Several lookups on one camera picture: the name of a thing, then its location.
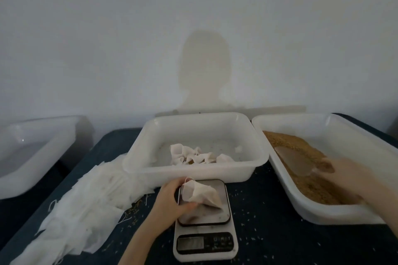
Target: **table surface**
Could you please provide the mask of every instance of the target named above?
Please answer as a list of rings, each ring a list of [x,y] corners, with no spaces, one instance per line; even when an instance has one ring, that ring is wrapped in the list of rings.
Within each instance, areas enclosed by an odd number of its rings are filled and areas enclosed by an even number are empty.
[[[35,238],[54,199],[59,200],[93,166],[128,152],[140,130],[123,129],[105,135],[3,248],[2,264],[9,264]],[[239,251],[233,260],[217,264],[398,263],[398,240],[386,225],[321,226],[303,220],[292,207],[269,162],[257,167],[248,181],[228,183],[227,189]],[[158,190],[133,205],[134,211],[116,226],[96,253],[67,255],[62,265],[117,264],[151,210]],[[170,227],[157,238],[146,264],[179,263],[172,252],[173,236],[174,228]]]

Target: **left hand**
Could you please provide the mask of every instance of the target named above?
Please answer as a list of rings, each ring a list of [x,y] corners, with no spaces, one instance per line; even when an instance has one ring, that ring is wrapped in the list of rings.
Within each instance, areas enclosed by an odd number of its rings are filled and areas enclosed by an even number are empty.
[[[185,180],[188,181],[190,178],[180,177],[165,183],[161,187],[155,204],[145,219],[146,223],[151,227],[151,231],[154,232],[155,237],[170,227],[177,218],[197,207],[198,203],[196,202],[178,205],[174,199],[176,189],[184,184]]]

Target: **white wall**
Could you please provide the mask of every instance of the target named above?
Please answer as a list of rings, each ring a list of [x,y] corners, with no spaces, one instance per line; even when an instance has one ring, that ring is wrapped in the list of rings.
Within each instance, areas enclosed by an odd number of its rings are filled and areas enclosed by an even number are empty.
[[[0,1],[1,123],[82,114],[96,142],[173,110],[398,116],[397,0]]]

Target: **hand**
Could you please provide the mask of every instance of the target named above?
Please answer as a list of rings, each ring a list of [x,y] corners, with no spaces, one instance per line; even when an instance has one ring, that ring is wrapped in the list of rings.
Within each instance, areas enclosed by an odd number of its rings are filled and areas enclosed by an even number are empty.
[[[380,185],[380,182],[370,169],[348,158],[324,158],[322,161],[331,164],[334,168],[334,173],[315,170],[314,172],[317,175],[365,199],[369,190],[373,190],[375,186]]]
[[[168,183],[165,183],[156,197],[155,204],[152,207],[148,217],[145,219],[151,231],[154,232],[154,236],[159,236],[164,232],[174,221],[177,220],[183,214],[190,212],[198,203],[189,202],[184,205],[178,205],[174,199],[174,193],[176,189],[181,186],[184,182],[190,180],[190,178],[177,178]]]

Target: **digital kitchen scale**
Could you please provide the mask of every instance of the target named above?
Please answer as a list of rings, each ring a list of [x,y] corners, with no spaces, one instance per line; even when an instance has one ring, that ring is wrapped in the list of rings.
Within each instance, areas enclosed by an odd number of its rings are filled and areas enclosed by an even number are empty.
[[[225,183],[219,179],[198,181],[216,189],[222,208],[199,205],[176,220],[173,254],[180,262],[229,260],[238,252],[234,221]],[[178,204],[184,204],[181,188]]]

